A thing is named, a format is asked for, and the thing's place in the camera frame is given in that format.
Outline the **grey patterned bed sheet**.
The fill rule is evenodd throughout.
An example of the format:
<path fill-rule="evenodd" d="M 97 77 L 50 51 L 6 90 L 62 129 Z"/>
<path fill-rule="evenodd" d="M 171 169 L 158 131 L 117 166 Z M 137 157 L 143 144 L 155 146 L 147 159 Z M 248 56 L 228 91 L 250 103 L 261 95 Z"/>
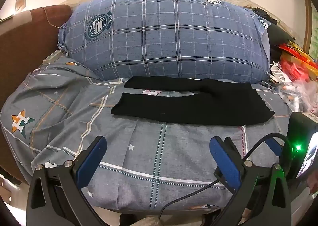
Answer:
<path fill-rule="evenodd" d="M 116 117 L 111 108 L 124 83 L 123 78 L 102 81 L 67 57 L 28 74 L 1 109 L 2 131 L 25 179 L 31 181 L 39 164 L 75 159 L 101 135 L 107 151 L 83 190 L 92 205 L 158 213 L 168 202 L 207 186 L 171 210 L 223 207 L 231 193 L 214 177 L 210 139 L 230 137 L 245 155 L 261 137 L 288 130 L 290 109 L 259 84 L 254 88 L 274 117 L 264 124 L 228 127 Z"/>

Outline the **red packaging pile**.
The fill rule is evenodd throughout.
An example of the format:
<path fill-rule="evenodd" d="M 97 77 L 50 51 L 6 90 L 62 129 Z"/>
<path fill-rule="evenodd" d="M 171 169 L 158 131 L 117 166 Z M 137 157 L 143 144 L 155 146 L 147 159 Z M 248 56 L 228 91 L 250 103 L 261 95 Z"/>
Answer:
<path fill-rule="evenodd" d="M 282 51 L 280 67 L 291 81 L 317 82 L 317 64 L 299 45 L 289 42 L 278 48 Z"/>

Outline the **black bag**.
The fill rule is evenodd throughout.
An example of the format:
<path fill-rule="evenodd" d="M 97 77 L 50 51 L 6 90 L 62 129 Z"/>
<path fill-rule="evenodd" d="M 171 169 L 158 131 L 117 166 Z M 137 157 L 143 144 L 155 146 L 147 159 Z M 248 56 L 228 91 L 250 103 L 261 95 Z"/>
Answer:
<path fill-rule="evenodd" d="M 257 16 L 259 16 L 262 20 L 265 20 L 269 23 L 267 28 L 267 34 L 269 37 L 270 46 L 277 47 L 281 44 L 287 44 L 290 42 L 294 43 L 294 38 L 292 38 L 287 32 L 285 32 L 282 28 L 278 26 L 278 22 L 276 19 L 272 18 L 266 11 L 260 8 L 251 8 Z"/>

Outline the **blue plaid pillow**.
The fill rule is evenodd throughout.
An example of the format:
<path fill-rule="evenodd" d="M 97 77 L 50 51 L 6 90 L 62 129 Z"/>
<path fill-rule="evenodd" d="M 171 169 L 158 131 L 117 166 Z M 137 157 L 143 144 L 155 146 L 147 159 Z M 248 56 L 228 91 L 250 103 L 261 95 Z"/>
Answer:
<path fill-rule="evenodd" d="M 269 23 L 223 0 L 92 0 L 58 47 L 103 80 L 133 76 L 257 83 L 270 71 Z"/>

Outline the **black pants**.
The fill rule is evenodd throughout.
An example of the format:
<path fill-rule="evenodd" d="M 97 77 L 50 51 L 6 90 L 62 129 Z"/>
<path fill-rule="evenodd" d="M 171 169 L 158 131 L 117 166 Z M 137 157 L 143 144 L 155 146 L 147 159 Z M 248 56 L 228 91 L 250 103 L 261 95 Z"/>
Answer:
<path fill-rule="evenodd" d="M 164 123 L 248 126 L 274 116 L 249 83 L 171 77 L 132 77 L 127 89 L 190 92 L 184 97 L 123 93 L 111 114 Z"/>

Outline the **framed wall picture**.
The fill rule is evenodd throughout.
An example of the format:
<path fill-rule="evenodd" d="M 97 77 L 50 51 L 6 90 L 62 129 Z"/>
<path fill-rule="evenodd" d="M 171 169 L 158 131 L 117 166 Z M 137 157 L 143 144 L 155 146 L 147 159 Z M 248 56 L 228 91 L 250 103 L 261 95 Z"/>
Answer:
<path fill-rule="evenodd" d="M 26 7 L 26 0 L 16 0 L 15 2 L 15 14 L 22 12 Z"/>

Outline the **brown headboard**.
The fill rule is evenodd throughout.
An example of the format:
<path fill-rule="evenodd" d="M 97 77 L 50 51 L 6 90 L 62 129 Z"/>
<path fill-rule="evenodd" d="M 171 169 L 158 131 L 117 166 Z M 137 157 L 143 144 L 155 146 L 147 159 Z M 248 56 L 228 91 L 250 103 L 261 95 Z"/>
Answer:
<path fill-rule="evenodd" d="M 79 76 L 61 54 L 44 63 L 62 41 L 68 5 L 16 14 L 1 22 L 1 167 L 30 184 L 41 163 L 60 164 L 64 126 L 78 113 Z"/>

